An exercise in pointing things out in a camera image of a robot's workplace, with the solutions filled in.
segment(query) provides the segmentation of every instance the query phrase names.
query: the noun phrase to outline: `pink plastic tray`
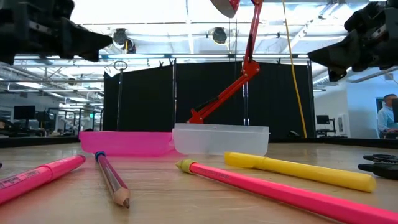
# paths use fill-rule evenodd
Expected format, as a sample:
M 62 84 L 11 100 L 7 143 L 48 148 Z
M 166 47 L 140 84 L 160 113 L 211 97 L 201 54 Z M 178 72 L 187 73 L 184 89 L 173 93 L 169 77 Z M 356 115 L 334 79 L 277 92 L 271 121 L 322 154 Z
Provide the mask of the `pink plastic tray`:
M 85 152 L 104 151 L 107 156 L 164 156 L 177 153 L 172 133 L 82 131 L 79 139 Z

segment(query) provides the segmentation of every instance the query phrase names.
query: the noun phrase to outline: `desk lamp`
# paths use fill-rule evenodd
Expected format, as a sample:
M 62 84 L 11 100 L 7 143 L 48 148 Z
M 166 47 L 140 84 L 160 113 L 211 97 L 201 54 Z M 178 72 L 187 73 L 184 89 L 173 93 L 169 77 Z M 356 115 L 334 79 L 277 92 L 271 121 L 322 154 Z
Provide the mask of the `desk lamp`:
M 228 18 L 233 18 L 239 8 L 240 0 L 211 0 L 211 2 L 224 16 Z M 215 109 L 223 104 L 236 91 L 242 88 L 242 86 L 246 82 L 248 82 L 253 76 L 259 73 L 260 66 L 256 61 L 253 60 L 252 55 L 257 36 L 257 28 L 259 26 L 262 0 L 252 0 L 252 3 L 254 4 L 254 15 L 251 22 L 246 53 L 244 54 L 241 76 L 229 87 L 227 87 L 227 89 L 220 93 L 216 98 L 213 98 L 212 100 L 206 102 L 204 105 L 201 105 L 195 109 L 191 109 L 192 117 L 187 121 L 188 123 L 203 124 L 203 120 L 207 116 L 209 116 Z

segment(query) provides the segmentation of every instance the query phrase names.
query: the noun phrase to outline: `white plastic box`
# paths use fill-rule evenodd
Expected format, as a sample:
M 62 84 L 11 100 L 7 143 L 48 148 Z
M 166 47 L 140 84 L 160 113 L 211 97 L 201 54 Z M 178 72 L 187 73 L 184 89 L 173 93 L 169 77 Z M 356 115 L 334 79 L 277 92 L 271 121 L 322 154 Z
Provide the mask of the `white plastic box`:
M 175 148 L 183 154 L 223 155 L 226 151 L 264 156 L 269 128 L 219 124 L 175 124 Z

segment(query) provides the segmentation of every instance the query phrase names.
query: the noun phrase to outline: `clear plastic container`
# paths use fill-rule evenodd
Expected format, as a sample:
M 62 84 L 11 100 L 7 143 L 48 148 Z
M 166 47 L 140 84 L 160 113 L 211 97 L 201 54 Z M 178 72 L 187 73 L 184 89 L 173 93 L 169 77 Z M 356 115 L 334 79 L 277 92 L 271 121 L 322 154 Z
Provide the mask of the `clear plastic container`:
M 217 124 L 176 124 L 175 149 L 183 154 L 223 155 L 226 151 L 264 156 L 269 128 Z
M 104 151 L 107 156 L 153 157 L 175 152 L 172 133 L 82 131 L 79 139 L 83 151 Z

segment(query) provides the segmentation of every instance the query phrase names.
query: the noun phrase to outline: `black curtain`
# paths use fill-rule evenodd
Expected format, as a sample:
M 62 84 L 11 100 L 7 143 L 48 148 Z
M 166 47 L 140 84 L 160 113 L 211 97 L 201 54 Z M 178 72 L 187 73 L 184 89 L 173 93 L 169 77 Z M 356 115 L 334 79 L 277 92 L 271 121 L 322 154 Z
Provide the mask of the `black curtain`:
M 268 126 L 270 139 L 282 139 L 289 131 L 303 134 L 299 103 L 290 65 L 260 63 L 261 71 L 249 82 L 248 111 L 252 126 Z M 315 137 L 312 74 L 310 65 L 295 65 L 298 92 L 307 135 Z
M 174 127 L 174 67 L 124 72 L 120 131 L 171 131 Z
M 103 130 L 115 131 L 118 123 L 119 75 L 104 74 Z
M 192 108 L 216 98 L 237 79 L 240 71 L 240 62 L 178 64 L 176 123 L 186 123 L 191 118 Z M 243 118 L 243 91 L 240 89 L 214 110 L 205 123 L 243 125 Z

